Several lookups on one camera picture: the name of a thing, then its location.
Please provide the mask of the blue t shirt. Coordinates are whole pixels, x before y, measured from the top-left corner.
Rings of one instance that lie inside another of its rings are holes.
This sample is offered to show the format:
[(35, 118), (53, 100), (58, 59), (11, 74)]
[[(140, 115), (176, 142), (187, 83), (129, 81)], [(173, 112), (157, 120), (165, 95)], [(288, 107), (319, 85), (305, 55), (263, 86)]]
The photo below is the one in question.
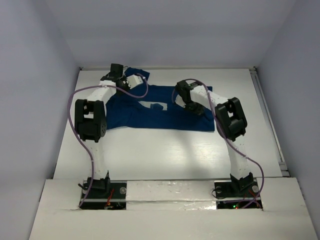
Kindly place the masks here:
[(106, 103), (107, 129), (121, 127), (172, 129), (213, 132), (214, 119), (210, 110), (197, 115), (172, 102), (174, 86), (149, 85), (144, 98), (133, 98), (119, 91)]

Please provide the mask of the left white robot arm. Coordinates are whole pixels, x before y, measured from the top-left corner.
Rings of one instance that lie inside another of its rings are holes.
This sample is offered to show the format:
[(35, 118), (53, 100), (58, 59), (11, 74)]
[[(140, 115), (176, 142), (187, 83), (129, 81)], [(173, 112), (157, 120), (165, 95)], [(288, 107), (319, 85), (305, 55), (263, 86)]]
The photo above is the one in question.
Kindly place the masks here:
[(74, 128), (89, 150), (91, 161), (91, 177), (83, 189), (91, 190), (101, 198), (108, 196), (111, 191), (101, 140), (107, 131), (106, 104), (116, 94), (117, 88), (129, 89), (123, 73), (123, 65), (112, 63), (109, 73), (101, 78), (98, 88), (87, 98), (77, 99), (74, 105)]

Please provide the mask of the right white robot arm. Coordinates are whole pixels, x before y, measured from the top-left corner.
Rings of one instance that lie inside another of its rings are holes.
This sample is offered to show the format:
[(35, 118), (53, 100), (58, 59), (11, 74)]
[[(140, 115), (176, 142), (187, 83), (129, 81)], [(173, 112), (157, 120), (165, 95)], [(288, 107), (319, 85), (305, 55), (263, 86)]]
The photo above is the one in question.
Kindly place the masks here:
[(187, 111), (202, 114), (211, 110), (219, 135), (225, 140), (230, 160), (230, 181), (215, 183), (218, 199), (241, 198), (254, 185), (254, 178), (246, 159), (245, 138), (248, 126), (238, 98), (227, 98), (208, 89), (195, 80), (179, 81), (175, 86), (177, 97), (174, 103)]

